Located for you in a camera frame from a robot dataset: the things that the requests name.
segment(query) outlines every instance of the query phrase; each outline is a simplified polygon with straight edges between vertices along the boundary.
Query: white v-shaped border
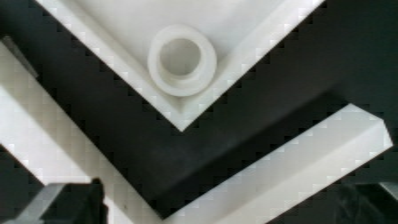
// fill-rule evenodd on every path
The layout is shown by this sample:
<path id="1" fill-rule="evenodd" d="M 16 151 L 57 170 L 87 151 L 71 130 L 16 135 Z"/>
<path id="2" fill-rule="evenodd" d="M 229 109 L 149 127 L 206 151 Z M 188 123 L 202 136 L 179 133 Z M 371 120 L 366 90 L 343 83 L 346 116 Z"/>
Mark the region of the white v-shaped border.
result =
<path id="1" fill-rule="evenodd" d="M 0 44 L 0 144 L 43 184 L 105 185 L 110 224 L 263 224 L 393 146 L 384 121 L 348 105 L 160 220 Z"/>
<path id="2" fill-rule="evenodd" d="M 115 41 L 114 36 L 89 16 L 89 13 L 83 11 L 76 1 L 35 1 L 96 53 L 131 88 L 140 93 L 179 131 L 188 127 L 272 47 L 323 2 L 323 0 L 281 0 L 277 2 L 265 20 L 259 22 L 259 25 L 252 29 L 227 55 L 218 58 L 215 78 L 210 86 L 199 94 L 179 98 L 165 94 L 158 89 L 149 78 L 146 66 L 139 63 L 137 58 Z"/>

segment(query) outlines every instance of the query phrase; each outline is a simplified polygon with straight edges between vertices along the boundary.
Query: circular hole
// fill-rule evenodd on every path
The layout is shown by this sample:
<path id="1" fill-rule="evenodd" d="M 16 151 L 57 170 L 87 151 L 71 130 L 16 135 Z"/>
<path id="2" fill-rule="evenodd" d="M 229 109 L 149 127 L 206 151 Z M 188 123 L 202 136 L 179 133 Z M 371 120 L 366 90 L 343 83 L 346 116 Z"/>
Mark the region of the circular hole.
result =
<path id="1" fill-rule="evenodd" d="M 160 51 L 160 60 L 167 71 L 185 76 L 195 70 L 201 59 L 201 50 L 195 43 L 186 39 L 172 40 Z"/>

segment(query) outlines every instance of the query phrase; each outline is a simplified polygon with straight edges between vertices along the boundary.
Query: white bar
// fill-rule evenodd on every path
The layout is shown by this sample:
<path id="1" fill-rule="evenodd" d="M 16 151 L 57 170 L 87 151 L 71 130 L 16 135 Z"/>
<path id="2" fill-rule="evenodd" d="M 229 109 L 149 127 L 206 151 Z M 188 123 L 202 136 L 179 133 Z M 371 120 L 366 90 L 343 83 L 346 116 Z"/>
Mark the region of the white bar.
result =
<path id="1" fill-rule="evenodd" d="M 348 105 L 162 221 L 2 44 L 0 105 L 0 143 L 44 184 L 99 177 L 114 224 L 266 223 L 393 145 Z"/>

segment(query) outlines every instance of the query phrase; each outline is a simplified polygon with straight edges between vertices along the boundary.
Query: round white knob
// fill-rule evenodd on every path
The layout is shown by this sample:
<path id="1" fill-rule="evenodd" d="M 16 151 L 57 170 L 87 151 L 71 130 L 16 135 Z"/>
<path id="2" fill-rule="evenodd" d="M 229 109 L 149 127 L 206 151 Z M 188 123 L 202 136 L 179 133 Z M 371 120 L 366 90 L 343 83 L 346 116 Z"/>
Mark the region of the round white knob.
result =
<path id="1" fill-rule="evenodd" d="M 186 41 L 194 43 L 192 46 L 199 49 L 199 61 L 194 70 L 188 74 L 181 75 L 165 68 L 162 51 L 171 42 L 183 44 L 183 41 L 185 46 L 181 46 L 181 49 L 186 48 Z M 190 54 L 179 55 L 183 56 L 181 59 L 197 59 L 197 55 L 192 53 L 194 51 L 185 50 L 185 53 L 186 52 L 190 52 Z M 172 96 L 190 96 L 208 87 L 217 68 L 215 49 L 204 35 L 188 26 L 172 25 L 158 32 L 151 43 L 147 68 L 156 86 Z"/>

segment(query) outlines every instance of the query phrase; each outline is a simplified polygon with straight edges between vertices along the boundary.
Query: white surface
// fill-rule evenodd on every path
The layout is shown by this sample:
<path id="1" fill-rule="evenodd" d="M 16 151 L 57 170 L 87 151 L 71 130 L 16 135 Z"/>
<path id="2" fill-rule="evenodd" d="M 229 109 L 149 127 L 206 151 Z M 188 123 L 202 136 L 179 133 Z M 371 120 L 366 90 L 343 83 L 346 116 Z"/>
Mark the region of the white surface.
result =
<path id="1" fill-rule="evenodd" d="M 348 105 L 162 221 L 3 45 L 0 102 L 0 143 L 44 184 L 99 177 L 112 224 L 263 224 L 391 147 Z"/>
<path id="2" fill-rule="evenodd" d="M 323 0 L 37 0 L 121 78 L 183 131 Z M 174 24 L 208 37 L 215 78 L 188 97 L 156 87 L 146 67 L 151 40 Z"/>
<path id="3" fill-rule="evenodd" d="M 195 51 L 190 50 L 192 46 L 183 44 L 181 40 L 190 41 L 195 48 L 199 48 L 199 56 L 195 56 Z M 167 44 L 176 43 L 179 47 L 167 47 Z M 171 59 L 178 57 L 176 53 L 185 53 L 179 61 L 172 61 Z M 162 60 L 162 51 L 167 52 L 163 58 L 169 60 Z M 194 58 L 197 60 L 197 65 L 190 66 L 192 62 L 185 62 L 185 57 Z M 163 63 L 181 64 L 183 67 L 192 67 L 185 72 L 176 73 L 169 71 Z M 185 25 L 167 26 L 165 29 L 158 32 L 149 49 L 149 57 L 147 57 L 147 68 L 153 77 L 153 81 L 158 85 L 158 88 L 169 93 L 172 96 L 192 96 L 197 94 L 202 89 L 208 87 L 208 84 L 213 79 L 217 67 L 217 58 L 215 58 L 215 49 L 208 38 L 202 34 Z"/>

